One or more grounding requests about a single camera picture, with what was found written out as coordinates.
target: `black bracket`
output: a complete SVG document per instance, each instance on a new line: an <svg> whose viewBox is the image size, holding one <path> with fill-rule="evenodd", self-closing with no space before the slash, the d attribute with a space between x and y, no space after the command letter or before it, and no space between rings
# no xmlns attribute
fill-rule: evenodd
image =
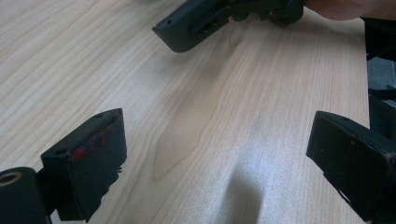
<svg viewBox="0 0 396 224"><path fill-rule="evenodd" d="M319 111L306 155L364 221L396 223L395 142Z"/></svg>
<svg viewBox="0 0 396 224"><path fill-rule="evenodd" d="M185 52L233 17L242 21L251 12L263 21L271 14L279 22L290 24L304 13L302 0L189 0L152 30L174 52Z"/></svg>
<svg viewBox="0 0 396 224"><path fill-rule="evenodd" d="M41 155L38 173L19 167L0 173L0 223L90 220L127 156L121 109L97 114Z"/></svg>

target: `human hand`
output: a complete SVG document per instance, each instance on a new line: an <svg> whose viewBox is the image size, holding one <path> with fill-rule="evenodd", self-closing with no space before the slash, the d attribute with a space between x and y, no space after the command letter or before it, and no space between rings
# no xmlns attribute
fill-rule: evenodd
<svg viewBox="0 0 396 224"><path fill-rule="evenodd" d="M396 20L396 0L304 0L321 16L346 21L358 17Z"/></svg>

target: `light wood surface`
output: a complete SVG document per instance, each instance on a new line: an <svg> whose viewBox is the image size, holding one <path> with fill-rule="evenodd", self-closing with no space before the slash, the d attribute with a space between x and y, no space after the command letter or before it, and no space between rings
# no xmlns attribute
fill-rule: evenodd
<svg viewBox="0 0 396 224"><path fill-rule="evenodd" d="M305 156L317 110L368 126L362 22L250 16L175 54L150 29L181 3L0 1L0 169L121 107L91 223L363 223Z"/></svg>

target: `mounting hole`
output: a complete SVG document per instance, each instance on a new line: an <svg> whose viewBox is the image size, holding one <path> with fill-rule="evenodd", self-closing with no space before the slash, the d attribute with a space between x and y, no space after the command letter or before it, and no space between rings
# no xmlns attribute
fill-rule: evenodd
<svg viewBox="0 0 396 224"><path fill-rule="evenodd" d="M62 148L62 149L59 149L59 150L57 150L56 152L55 152L55 155L57 155L57 156L60 156L60 155L63 155L64 153L66 153L66 149L64 149L64 148Z"/></svg>
<svg viewBox="0 0 396 224"><path fill-rule="evenodd" d="M11 172L0 176L0 187L15 183L17 180L21 178L21 176L22 173L20 172Z"/></svg>

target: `wood grain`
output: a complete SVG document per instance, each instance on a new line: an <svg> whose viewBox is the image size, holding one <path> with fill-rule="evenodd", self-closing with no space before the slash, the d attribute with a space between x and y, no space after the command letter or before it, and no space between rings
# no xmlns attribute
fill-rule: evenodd
<svg viewBox="0 0 396 224"><path fill-rule="evenodd" d="M1 1L1 170L121 107L91 223L362 223L305 156L317 110L368 125L362 22L250 16L175 54L150 28L181 2Z"/></svg>

